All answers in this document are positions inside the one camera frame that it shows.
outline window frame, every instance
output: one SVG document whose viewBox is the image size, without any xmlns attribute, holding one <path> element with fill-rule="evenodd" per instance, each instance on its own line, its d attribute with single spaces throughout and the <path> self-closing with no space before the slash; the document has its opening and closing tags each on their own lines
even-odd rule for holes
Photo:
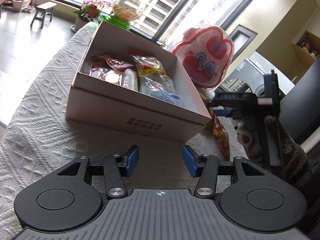
<svg viewBox="0 0 320 240">
<path fill-rule="evenodd" d="M 230 34 L 230 38 L 232 40 L 234 40 L 236 35 L 239 34 L 243 34 L 244 36 L 246 36 L 248 39 L 247 41 L 239 48 L 238 51 L 235 52 L 235 54 L 233 55 L 232 61 L 231 63 L 244 51 L 244 49 L 251 43 L 251 41 L 253 41 L 253 39 L 258 35 L 257 32 L 250 30 L 247 27 L 244 27 L 242 25 L 238 25 L 233 32 Z"/>
</svg>

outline small wooden stool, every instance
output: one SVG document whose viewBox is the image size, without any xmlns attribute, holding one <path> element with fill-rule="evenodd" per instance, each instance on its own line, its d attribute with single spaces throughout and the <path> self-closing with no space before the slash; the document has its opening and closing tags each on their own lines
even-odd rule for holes
<svg viewBox="0 0 320 240">
<path fill-rule="evenodd" d="M 44 18 L 45 18 L 45 15 L 46 15 L 46 14 L 50 15 L 50 21 L 52 21 L 53 9 L 54 9 L 54 7 L 55 7 L 56 5 L 57 5 L 57 4 L 54 3 L 54 2 L 46 2 L 46 3 L 43 3 L 43 4 L 38 5 L 38 6 L 37 6 L 36 14 L 35 14 L 35 16 L 33 17 L 30 26 L 32 27 L 33 22 L 34 22 L 35 20 L 41 21 L 41 27 L 40 27 L 40 29 L 42 29 L 42 28 L 43 28 L 43 23 L 44 23 Z M 38 12 L 42 12 L 42 14 L 41 14 L 40 17 L 37 17 Z"/>
</svg>

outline wall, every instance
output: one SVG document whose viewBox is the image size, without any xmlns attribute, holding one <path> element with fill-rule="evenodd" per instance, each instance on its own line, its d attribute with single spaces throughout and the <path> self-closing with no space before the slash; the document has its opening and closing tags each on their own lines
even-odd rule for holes
<svg viewBox="0 0 320 240">
<path fill-rule="evenodd" d="M 317 6 L 316 9 L 313 11 L 312 15 L 310 16 L 310 18 L 306 21 L 305 25 L 302 27 L 302 29 L 298 32 L 298 34 L 293 39 L 293 41 L 292 41 L 293 44 L 297 44 L 297 42 L 300 40 L 302 35 L 306 32 L 309 25 L 313 22 L 313 20 L 315 20 L 315 17 L 318 14 L 319 10 L 320 10 L 320 6 Z M 320 24 L 319 18 L 318 18 L 318 20 L 315 20 L 315 24 L 316 23 Z"/>
<path fill-rule="evenodd" d="M 253 0 L 239 15 L 239 17 L 237 17 L 234 23 L 227 29 L 228 34 L 230 34 L 239 24 L 241 24 L 257 32 L 258 35 L 233 61 L 227 71 L 226 77 L 264 42 L 264 40 L 272 33 L 272 31 L 289 12 L 296 1 L 297 0 Z"/>
<path fill-rule="evenodd" d="M 316 7 L 316 0 L 297 0 L 257 49 L 258 53 L 280 69 L 290 80 L 301 72 L 295 82 L 298 82 L 308 69 L 298 62 L 292 40 Z"/>
<path fill-rule="evenodd" d="M 320 37 L 320 10 L 317 8 L 317 14 L 313 18 L 313 21 L 310 23 L 310 25 L 307 28 L 307 31 L 313 33 L 314 35 Z"/>
</svg>

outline black gripper base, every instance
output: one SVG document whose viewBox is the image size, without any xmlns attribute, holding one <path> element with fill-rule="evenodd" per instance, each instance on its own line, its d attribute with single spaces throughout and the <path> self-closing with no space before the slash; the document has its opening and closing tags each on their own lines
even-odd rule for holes
<svg viewBox="0 0 320 240">
<path fill-rule="evenodd" d="M 123 199 L 110 200 L 98 218 L 63 233 L 41 233 L 25 228 L 15 240 L 307 240 L 293 228 L 264 234 L 240 228 L 227 220 L 210 199 L 199 199 L 187 189 L 135 189 Z"/>
</svg>

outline shoe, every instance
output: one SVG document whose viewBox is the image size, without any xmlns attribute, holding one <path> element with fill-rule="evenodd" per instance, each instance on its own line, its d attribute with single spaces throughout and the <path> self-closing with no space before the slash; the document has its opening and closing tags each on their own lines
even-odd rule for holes
<svg viewBox="0 0 320 240">
<path fill-rule="evenodd" d="M 30 5 L 28 7 L 26 7 L 26 8 L 24 8 L 22 11 L 23 12 L 28 12 L 29 9 L 30 9 Z"/>
<path fill-rule="evenodd" d="M 33 13 L 36 11 L 36 8 L 34 6 L 30 6 L 28 13 Z"/>
</svg>

